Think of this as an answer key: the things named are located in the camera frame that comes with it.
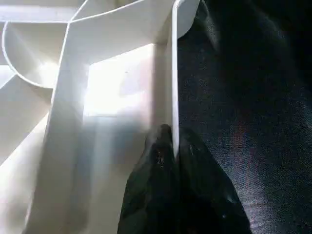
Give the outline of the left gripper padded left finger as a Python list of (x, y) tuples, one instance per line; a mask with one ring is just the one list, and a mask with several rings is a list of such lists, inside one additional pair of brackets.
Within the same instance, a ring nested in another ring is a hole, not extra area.
[(176, 234), (178, 192), (172, 131), (163, 124), (146, 137), (142, 155), (128, 177), (117, 233)]

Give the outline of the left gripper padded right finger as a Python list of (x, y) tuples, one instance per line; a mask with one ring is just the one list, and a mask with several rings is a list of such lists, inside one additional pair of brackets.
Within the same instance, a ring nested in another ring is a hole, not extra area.
[(199, 135), (179, 132), (178, 154), (183, 234), (250, 234), (235, 187)]

